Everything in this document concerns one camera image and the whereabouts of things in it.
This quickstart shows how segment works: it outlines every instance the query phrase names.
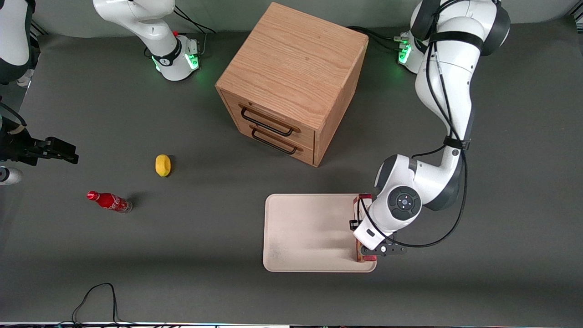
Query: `white tray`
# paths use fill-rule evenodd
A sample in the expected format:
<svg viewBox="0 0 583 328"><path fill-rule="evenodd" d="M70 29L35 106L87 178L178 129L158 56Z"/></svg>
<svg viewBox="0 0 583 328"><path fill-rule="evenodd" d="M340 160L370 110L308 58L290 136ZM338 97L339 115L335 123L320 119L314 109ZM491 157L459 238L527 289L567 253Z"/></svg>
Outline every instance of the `white tray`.
<svg viewBox="0 0 583 328"><path fill-rule="evenodd" d="M265 201L263 265L271 272L367 273L356 261L357 194L273 194Z"/></svg>

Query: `bottle label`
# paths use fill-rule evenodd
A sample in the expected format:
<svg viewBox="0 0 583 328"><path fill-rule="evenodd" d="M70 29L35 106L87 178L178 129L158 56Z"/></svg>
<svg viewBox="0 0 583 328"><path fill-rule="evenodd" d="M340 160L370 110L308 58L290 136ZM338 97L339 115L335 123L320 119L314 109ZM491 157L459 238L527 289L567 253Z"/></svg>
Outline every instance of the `bottle label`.
<svg viewBox="0 0 583 328"><path fill-rule="evenodd" d="M125 199L120 198L116 195L111 196L113 197L113 204L107 208L108 210L116 212L126 212L128 210L129 204Z"/></svg>

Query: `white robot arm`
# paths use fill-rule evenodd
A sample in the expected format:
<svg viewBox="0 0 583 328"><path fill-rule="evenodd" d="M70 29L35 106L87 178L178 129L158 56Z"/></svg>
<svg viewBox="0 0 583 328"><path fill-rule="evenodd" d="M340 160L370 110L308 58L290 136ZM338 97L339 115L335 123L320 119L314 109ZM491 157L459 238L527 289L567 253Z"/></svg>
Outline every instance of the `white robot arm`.
<svg viewBox="0 0 583 328"><path fill-rule="evenodd" d="M36 59L30 51L34 0L0 0L0 83L20 78Z"/></svg>
<svg viewBox="0 0 583 328"><path fill-rule="evenodd" d="M416 69L419 99L447 128L443 155L440 166L403 155L391 156L381 165L375 180L380 193L354 231L369 249L413 222L422 205L439 211L457 199L473 117L472 75L480 55L502 45L510 19L495 0L423 0L411 27L402 37L415 40L399 62Z"/></svg>
<svg viewBox="0 0 583 328"><path fill-rule="evenodd" d="M175 35L162 19L174 11L174 0L93 0L93 6L103 19L138 36L166 79L180 81L198 69L196 40Z"/></svg>

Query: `green led light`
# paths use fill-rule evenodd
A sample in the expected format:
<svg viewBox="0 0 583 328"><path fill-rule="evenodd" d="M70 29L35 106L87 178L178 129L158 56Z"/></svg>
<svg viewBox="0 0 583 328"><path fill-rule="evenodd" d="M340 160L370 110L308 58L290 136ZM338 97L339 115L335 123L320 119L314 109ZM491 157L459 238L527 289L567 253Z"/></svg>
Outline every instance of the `green led light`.
<svg viewBox="0 0 583 328"><path fill-rule="evenodd" d="M399 54L399 62L401 62L401 64L406 63L407 59L409 59L410 53L411 53L411 46L407 45L403 50L401 50L401 53Z"/></svg>
<svg viewBox="0 0 583 328"><path fill-rule="evenodd" d="M160 72L160 67L158 67L158 63L154 59L154 56L152 56L152 61L154 62L154 65L156 66L156 70Z"/></svg>
<svg viewBox="0 0 583 328"><path fill-rule="evenodd" d="M192 70L195 70L198 68L198 56L197 55L184 54L184 58L186 58L186 61L188 62L188 65L190 65L190 68L192 68Z"/></svg>

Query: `bottle cap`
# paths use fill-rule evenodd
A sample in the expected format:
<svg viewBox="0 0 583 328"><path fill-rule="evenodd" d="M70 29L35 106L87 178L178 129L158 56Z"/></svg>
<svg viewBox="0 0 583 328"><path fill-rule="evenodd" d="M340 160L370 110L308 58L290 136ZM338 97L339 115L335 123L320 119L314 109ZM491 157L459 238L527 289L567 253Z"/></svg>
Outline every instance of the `bottle cap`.
<svg viewBox="0 0 583 328"><path fill-rule="evenodd" d="M99 193L95 192L95 191L90 191L87 193L87 199L89 200L97 200L99 199Z"/></svg>

